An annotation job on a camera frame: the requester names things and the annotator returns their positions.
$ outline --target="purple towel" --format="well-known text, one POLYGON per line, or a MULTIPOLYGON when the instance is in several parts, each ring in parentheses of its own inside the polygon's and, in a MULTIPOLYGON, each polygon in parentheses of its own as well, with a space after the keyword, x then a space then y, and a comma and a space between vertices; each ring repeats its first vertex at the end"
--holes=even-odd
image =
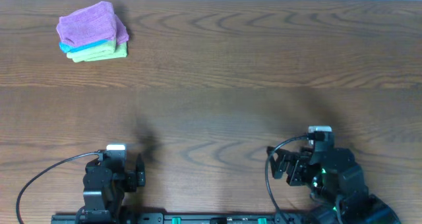
POLYGON ((113 5, 101 1, 60 17, 57 32, 63 43, 80 47, 99 40, 114 40, 116 28, 113 5))
POLYGON ((116 44, 122 44, 129 40, 129 35, 127 34, 126 27, 123 25, 123 23, 120 21, 119 17, 115 15, 116 19, 116 26, 117 26, 117 38, 116 38, 116 44))

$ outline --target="green towel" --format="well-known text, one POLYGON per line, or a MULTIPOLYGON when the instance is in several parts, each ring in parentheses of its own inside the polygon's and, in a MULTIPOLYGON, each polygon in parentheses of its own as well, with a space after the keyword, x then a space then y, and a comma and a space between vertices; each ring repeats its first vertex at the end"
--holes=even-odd
POLYGON ((67 53, 67 57, 73 59, 75 63, 85 61, 87 59, 101 57, 104 55, 113 54, 116 50, 116 40, 102 43, 98 46, 84 49, 76 53, 67 53))
POLYGON ((119 44, 116 47, 116 51, 114 51, 114 53, 111 53, 109 55, 85 59, 85 61, 89 62, 89 61, 98 61, 98 60, 104 60, 104 59, 116 59, 116 58, 126 57, 126 56, 127 56, 127 42, 119 44))

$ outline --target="wood grain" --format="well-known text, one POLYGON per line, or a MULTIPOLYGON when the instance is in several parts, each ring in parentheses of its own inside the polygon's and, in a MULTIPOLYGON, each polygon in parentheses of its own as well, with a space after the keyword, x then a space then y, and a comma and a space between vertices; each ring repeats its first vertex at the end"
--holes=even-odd
MULTIPOLYGON (((101 0, 0 0, 0 223, 36 173, 110 142, 142 152, 125 202, 168 212, 271 212, 265 147, 331 125, 370 191, 422 222, 422 10, 416 1, 107 0, 126 59, 72 63, 58 17, 101 0)), ((300 144, 291 145, 297 149, 300 144)), ((26 223, 81 205, 77 160, 36 181, 26 223)), ((282 208, 314 206, 271 181, 282 208)))

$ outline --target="blue towel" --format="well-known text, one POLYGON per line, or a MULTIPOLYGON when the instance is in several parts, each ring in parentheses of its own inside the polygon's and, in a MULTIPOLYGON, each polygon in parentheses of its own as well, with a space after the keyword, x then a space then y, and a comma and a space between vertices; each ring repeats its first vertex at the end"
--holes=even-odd
POLYGON ((78 52, 78 51, 82 51, 84 49, 89 49, 91 47, 95 47, 97 45, 103 44, 103 43, 108 42, 108 41, 109 40, 98 40, 97 42, 89 43, 87 45, 82 45, 82 46, 79 46, 79 47, 73 47, 73 46, 70 46, 70 45, 67 45, 65 43, 60 42, 59 47, 64 53, 68 53, 68 52, 75 53, 75 52, 78 52))

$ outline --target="stack of towels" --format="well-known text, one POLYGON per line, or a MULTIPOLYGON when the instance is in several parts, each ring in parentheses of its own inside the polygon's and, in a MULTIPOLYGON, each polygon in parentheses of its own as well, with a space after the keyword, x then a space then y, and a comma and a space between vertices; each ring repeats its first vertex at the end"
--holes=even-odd
POLYGON ((60 17, 57 32, 60 49, 75 63, 127 56, 129 35, 111 3, 102 1, 60 17))

